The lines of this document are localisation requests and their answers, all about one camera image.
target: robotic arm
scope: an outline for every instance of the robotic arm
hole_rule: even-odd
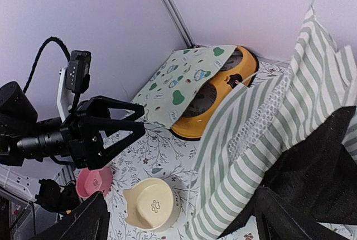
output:
[[[57,118],[37,122],[36,110],[16,82],[0,88],[0,164],[22,166],[24,159],[42,162],[44,157],[60,155],[71,156],[79,169],[100,169],[145,134],[143,123],[135,122],[144,115],[141,105],[104,96],[78,104],[89,87],[90,62],[90,52],[72,51],[67,69],[61,71]],[[72,98],[72,106],[67,105]],[[113,120],[110,109],[133,113]],[[100,131],[110,136],[119,130],[131,134],[104,148]]]

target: green and white striped fabric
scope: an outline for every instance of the green and white striped fabric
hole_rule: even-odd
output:
[[[283,151],[335,110],[356,105],[356,80],[351,48],[337,49],[311,7],[285,75],[252,88],[238,85],[207,125],[194,168],[200,191],[186,226],[189,237],[220,236]]]

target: metal frame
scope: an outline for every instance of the metal frame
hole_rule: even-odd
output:
[[[173,0],[162,0],[163,4],[165,5],[168,13],[170,14],[178,32],[182,36],[186,46],[188,48],[193,48],[196,46],[194,39],[192,38],[189,29],[187,28],[179,10],[177,9]]]

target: green heart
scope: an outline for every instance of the green heart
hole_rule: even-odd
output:
[[[174,105],[179,105],[181,104],[184,100],[185,100],[185,97],[181,94],[181,92],[179,90],[175,90],[173,93],[172,93],[172,96],[173,96],[173,101],[172,103]]]
[[[213,53],[216,57],[218,57],[224,53],[224,49],[221,49],[220,47],[215,47],[213,49]]]
[[[157,84],[156,84],[156,83],[153,83],[153,84],[151,85],[151,87],[149,88],[149,90],[153,90],[155,87],[157,87]]]

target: orange plastic object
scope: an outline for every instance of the orange plastic object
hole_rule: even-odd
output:
[[[229,94],[229,92],[232,91],[233,88],[230,84],[232,81],[234,81],[232,76],[239,74],[242,77],[240,81],[243,81],[258,70],[258,60],[252,53],[241,46],[238,46],[237,50],[239,50],[243,55],[242,61],[236,67],[230,70],[219,71],[211,80],[205,84],[211,84],[216,89],[216,98],[213,105],[204,113],[197,116],[180,117],[180,119],[171,127],[171,131],[175,135],[186,140],[199,140],[209,119],[217,109],[218,105]],[[252,81],[253,78],[245,82],[244,85],[249,86]]]

